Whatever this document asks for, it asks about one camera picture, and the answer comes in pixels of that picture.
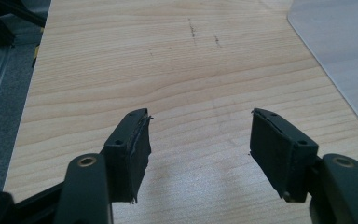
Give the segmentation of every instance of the scratch mark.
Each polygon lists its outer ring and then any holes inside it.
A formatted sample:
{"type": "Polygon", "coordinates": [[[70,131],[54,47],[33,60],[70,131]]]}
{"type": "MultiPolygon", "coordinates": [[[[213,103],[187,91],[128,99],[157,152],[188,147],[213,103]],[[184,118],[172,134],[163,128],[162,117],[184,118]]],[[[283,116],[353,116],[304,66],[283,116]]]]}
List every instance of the scratch mark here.
{"type": "Polygon", "coordinates": [[[191,19],[188,18],[188,25],[190,26],[191,36],[193,37],[194,45],[196,44],[196,29],[194,29],[193,24],[191,24],[191,19]]]}
{"type": "Polygon", "coordinates": [[[222,46],[220,46],[219,39],[217,38],[217,36],[214,37],[214,42],[216,42],[218,48],[222,48],[222,46]]]}

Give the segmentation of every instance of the wooden table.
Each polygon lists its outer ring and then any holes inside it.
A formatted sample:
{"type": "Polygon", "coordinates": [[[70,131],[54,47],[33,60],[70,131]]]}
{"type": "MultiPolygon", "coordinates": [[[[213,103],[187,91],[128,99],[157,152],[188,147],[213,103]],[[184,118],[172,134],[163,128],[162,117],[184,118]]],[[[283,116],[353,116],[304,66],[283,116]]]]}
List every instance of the wooden table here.
{"type": "Polygon", "coordinates": [[[310,223],[309,203],[285,203],[249,155],[251,111],[356,160],[358,118],[288,23],[291,3],[53,1],[5,190],[19,201],[61,182],[147,107],[153,153],[116,223],[310,223]]]}

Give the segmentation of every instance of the gray floor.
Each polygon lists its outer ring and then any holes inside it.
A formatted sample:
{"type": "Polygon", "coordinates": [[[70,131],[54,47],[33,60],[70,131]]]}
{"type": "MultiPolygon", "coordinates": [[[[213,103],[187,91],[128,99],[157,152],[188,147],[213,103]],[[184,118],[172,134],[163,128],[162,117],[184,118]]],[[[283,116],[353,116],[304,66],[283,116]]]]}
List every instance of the gray floor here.
{"type": "MultiPolygon", "coordinates": [[[[32,1],[29,6],[24,4],[32,11],[47,16],[49,0],[32,1]]],[[[16,39],[14,47],[9,50],[6,72],[0,84],[0,190],[5,184],[33,73],[34,50],[42,36],[40,27],[28,21],[12,15],[6,15],[1,19],[16,35],[16,39]]]]}

